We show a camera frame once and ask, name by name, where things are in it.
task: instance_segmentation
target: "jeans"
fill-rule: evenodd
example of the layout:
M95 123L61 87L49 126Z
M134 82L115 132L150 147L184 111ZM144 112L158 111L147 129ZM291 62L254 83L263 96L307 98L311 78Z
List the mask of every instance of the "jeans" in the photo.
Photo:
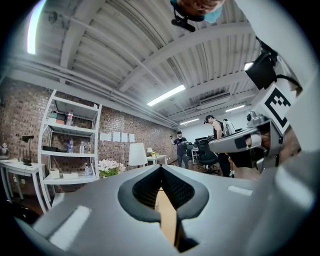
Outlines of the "jeans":
M223 177L229 177L230 174L230 163L229 163L229 156L225 153L218 154L218 159L220 163L220 168L223 173Z
M185 168L186 168L186 169L189 169L187 154L178 155L178 164L179 164L179 167L182 166L182 160L183 160L183 162L184 162Z

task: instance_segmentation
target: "white lamp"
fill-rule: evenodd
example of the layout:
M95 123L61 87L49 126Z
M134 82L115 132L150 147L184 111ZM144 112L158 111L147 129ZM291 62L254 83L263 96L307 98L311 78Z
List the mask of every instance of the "white lamp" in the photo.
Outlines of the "white lamp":
M140 166L148 163L143 143L131 143L129 149L129 165Z

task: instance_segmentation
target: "water bottle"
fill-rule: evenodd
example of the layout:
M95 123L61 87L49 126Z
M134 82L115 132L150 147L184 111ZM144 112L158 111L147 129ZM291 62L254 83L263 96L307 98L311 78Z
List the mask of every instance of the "water bottle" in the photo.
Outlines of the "water bottle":
M91 145L90 142L88 142L88 145L86 146L86 153L91 154Z
M74 112L71 110L68 114L68 117L66 118L66 125L71 126L72 125L72 119L74 117Z
M74 139L70 139L69 142L69 153L73 153L74 152Z
M84 153L84 141L81 141L81 145L80 145L80 149L79 149L79 153L83 154Z
M85 176L88 176L88 175L89 175L89 167L88 167L88 164L87 164L87 163L85 163L85 165L84 165L84 175L85 175Z

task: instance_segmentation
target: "white desk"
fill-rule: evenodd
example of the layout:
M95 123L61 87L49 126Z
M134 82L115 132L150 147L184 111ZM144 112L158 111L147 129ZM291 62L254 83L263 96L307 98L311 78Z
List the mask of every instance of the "white desk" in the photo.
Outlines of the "white desk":
M158 160L160 160L160 159L164 159L165 165L168 164L167 155L166 154L161 154L161 155L158 155L158 156L148 156L146 159L148 161L153 161L154 165L156 165L158 163Z
M39 172L40 165L37 163L34 163L34 162L32 162L31 164L32 164L32 166L27 166L27 165L24 165L22 162L19 162L16 159L0 160L1 177L2 177L4 191L6 194L6 198L8 200L10 200L11 197L13 197L13 192L12 192L12 188L11 188L10 181L9 181L9 173L12 173L14 175L17 175L16 176L16 185L17 185L17 188L19 191L20 198L24 199L24 196L23 196L23 194L21 192L21 188L20 188L19 175L27 176L27 177L32 176L36 197L38 198L38 201L39 201L39 204L41 206L43 213L45 213L46 208L45 208L44 202L41 198L41 194L39 191L39 184L38 184L38 180L37 180L37 173Z
M199 151L199 148L195 147L193 149L191 149L191 155L192 155L192 163L195 163L195 154L196 152Z

